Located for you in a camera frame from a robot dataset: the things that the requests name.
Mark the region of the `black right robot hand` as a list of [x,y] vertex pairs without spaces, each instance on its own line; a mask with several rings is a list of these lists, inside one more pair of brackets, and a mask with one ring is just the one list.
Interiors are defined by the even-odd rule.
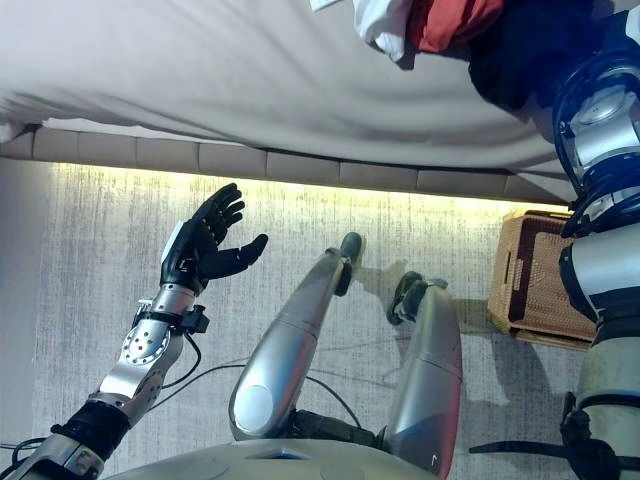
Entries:
[[602,31],[602,52],[639,53],[639,2],[602,17],[597,25]]

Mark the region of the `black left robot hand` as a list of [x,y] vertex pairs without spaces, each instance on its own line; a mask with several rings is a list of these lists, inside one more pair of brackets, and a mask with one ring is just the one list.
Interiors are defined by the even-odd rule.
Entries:
[[266,234],[242,247],[220,247],[229,229],[243,218],[241,197],[235,183],[225,185],[177,226],[163,253],[160,285],[178,285],[198,296],[209,281],[239,274],[260,258],[268,243]]

